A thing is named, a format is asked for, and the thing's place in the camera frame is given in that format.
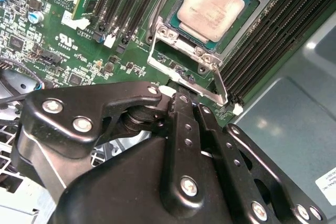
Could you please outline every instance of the white label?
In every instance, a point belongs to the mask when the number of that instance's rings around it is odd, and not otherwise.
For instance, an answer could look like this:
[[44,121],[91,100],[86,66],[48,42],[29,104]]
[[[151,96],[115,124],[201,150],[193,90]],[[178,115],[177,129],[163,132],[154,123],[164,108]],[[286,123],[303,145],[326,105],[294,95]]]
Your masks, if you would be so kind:
[[315,181],[332,206],[336,206],[336,168]]

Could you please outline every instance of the capacitor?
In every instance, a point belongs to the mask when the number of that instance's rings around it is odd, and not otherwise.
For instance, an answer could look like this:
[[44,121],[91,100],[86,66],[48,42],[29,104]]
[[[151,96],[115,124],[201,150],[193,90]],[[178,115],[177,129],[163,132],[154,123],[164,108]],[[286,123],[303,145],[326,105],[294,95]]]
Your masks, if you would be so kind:
[[28,14],[28,20],[31,22],[33,25],[39,24],[44,20],[44,15],[42,12],[35,11],[32,13]]

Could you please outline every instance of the screw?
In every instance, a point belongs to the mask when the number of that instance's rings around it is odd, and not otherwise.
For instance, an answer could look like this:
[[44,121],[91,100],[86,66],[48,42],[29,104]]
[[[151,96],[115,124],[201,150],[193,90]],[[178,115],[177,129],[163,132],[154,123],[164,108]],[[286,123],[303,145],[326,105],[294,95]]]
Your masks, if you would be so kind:
[[313,207],[310,207],[309,208],[311,213],[318,219],[318,220],[322,220],[322,216],[319,214],[319,212],[313,208]]
[[264,207],[259,204],[258,202],[252,202],[252,209],[255,215],[258,217],[259,220],[266,221],[267,220],[267,213]]
[[188,196],[194,197],[197,194],[196,183],[189,177],[181,179],[181,188]]
[[203,111],[207,114],[211,113],[210,109],[208,109],[207,107],[203,107]]
[[309,220],[309,219],[310,219],[307,210],[306,210],[303,206],[301,206],[301,205],[297,205],[297,208],[298,208],[298,212],[299,212],[299,214],[301,215],[301,217],[302,217],[303,219],[305,219],[305,220]]
[[234,133],[236,133],[237,135],[239,134],[239,130],[238,130],[236,127],[231,126],[231,129],[232,129],[232,131],[233,131]]
[[148,91],[151,92],[152,94],[157,94],[158,93],[156,88],[153,88],[153,87],[148,87]]
[[89,132],[92,129],[92,123],[86,118],[76,118],[72,125],[80,132]]
[[180,96],[180,99],[185,102],[185,103],[188,103],[188,98],[185,97],[184,95]]
[[55,100],[48,100],[42,104],[44,111],[52,114],[57,114],[63,110],[63,105]]

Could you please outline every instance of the wire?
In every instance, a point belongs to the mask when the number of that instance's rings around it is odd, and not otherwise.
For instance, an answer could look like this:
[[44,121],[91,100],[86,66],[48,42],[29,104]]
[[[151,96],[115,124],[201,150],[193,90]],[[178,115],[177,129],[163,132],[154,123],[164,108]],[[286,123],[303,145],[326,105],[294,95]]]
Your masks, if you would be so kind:
[[16,102],[16,101],[23,101],[26,99],[27,94],[20,94],[17,95],[15,97],[7,97],[7,98],[2,98],[0,99],[0,105],[4,104],[4,103],[9,103],[9,102]]
[[27,71],[36,81],[38,81],[41,85],[41,88],[44,89],[45,85],[44,82],[42,81],[42,79],[37,76],[33,71],[31,71],[29,68],[27,68],[25,65],[23,65],[22,63],[16,61],[16,60],[12,60],[9,58],[5,58],[5,57],[0,57],[1,61],[9,61],[11,63],[13,63],[14,65],[17,65],[19,68],[22,68],[23,70]]

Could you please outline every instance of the metal bracket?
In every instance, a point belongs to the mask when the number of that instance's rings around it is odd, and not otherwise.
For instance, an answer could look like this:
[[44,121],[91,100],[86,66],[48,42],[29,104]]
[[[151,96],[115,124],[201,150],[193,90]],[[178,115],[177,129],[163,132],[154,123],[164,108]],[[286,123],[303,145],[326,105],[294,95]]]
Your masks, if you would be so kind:
[[156,68],[157,70],[163,72],[167,76],[169,76],[173,81],[191,89],[192,91],[198,93],[199,95],[209,98],[210,100],[216,102],[220,106],[225,105],[228,102],[227,92],[224,87],[224,83],[222,81],[222,76],[221,76],[219,69],[215,65],[212,65],[212,70],[214,71],[214,80],[215,80],[215,84],[218,90],[218,94],[211,93],[209,90],[201,87],[200,85],[196,83],[190,83],[184,80],[173,69],[165,66],[164,64],[160,63],[159,61],[153,58],[153,53],[155,50],[155,43],[156,43],[158,34],[159,33],[156,31],[152,39],[152,45],[151,45],[150,52],[148,55],[147,63],[151,65],[152,67]]

